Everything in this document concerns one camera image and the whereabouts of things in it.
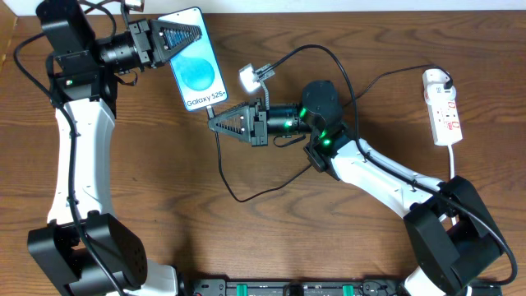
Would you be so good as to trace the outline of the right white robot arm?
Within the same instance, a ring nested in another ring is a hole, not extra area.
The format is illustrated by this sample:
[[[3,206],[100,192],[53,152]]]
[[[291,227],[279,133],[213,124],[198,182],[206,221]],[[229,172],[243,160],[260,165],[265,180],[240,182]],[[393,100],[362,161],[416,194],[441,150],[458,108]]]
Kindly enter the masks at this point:
[[[478,277],[507,256],[511,275],[517,262],[476,188],[460,176],[445,182],[416,173],[383,156],[343,120],[343,106],[330,81],[304,87],[298,104],[271,106],[254,99],[220,114],[207,109],[215,134],[264,146],[269,136],[308,134],[310,166],[375,197],[404,221],[418,262],[402,283],[407,295],[469,295]]]

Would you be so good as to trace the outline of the white USB charger plug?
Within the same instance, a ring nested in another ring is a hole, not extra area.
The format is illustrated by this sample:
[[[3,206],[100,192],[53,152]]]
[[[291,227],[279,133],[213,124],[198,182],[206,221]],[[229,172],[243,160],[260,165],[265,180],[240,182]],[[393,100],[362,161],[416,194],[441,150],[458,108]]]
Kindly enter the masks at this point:
[[[422,74],[424,100],[428,105],[453,101],[456,89],[448,72],[438,68],[426,70]]]

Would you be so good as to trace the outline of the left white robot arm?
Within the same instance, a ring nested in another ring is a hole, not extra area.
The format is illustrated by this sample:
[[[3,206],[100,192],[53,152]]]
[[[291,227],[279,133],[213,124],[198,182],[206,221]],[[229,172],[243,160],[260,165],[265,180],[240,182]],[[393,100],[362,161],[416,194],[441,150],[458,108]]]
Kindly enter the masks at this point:
[[[87,1],[37,6],[53,51],[44,93],[56,111],[58,180],[47,223],[28,234],[30,255],[62,295],[185,295],[177,270],[150,260],[142,241],[115,216],[110,146],[122,76],[166,64],[203,34],[197,25],[126,21],[96,37]]]

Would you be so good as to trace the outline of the blue Galaxy smartphone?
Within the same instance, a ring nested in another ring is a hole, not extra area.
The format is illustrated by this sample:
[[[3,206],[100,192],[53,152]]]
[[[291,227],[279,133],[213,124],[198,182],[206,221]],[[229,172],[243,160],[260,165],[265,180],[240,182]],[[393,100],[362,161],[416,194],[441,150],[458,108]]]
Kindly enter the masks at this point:
[[[159,21],[197,25],[201,37],[170,60],[186,110],[194,111],[228,98],[228,92],[199,7],[174,12]]]

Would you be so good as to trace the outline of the white power strip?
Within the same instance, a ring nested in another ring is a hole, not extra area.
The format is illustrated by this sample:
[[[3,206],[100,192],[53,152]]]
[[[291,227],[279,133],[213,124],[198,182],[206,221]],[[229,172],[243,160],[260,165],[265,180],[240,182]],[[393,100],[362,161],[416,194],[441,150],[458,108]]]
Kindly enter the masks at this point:
[[[437,146],[451,146],[463,139],[455,100],[427,104],[427,107],[433,141]]]

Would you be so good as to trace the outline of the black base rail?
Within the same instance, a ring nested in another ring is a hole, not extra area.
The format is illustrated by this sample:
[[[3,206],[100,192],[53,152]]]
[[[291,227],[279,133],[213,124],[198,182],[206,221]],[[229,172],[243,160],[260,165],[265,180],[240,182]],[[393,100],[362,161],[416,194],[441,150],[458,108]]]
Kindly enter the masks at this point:
[[[191,295],[196,296],[383,296],[407,295],[397,280],[271,282],[193,280]]]

